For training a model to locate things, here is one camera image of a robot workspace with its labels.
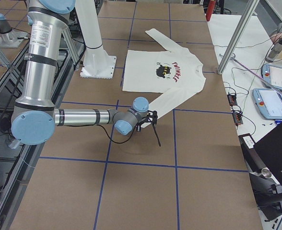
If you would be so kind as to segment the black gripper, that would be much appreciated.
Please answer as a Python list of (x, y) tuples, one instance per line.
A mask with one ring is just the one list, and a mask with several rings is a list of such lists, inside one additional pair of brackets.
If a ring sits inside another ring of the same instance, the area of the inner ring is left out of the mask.
[[(147, 115), (148, 115), (148, 111), (146, 112), (137, 112), (137, 124), (138, 125), (142, 125), (144, 124), (145, 122), (147, 122), (148, 118), (147, 118)], [(161, 146), (161, 142), (160, 142), (160, 139), (159, 139), (159, 136), (158, 136), (158, 133), (156, 131), (156, 123), (154, 121), (152, 121), (152, 127), (153, 127), (153, 131), (155, 133), (155, 136), (156, 136), (156, 139), (157, 139), (157, 142), (158, 142), (158, 145)]]

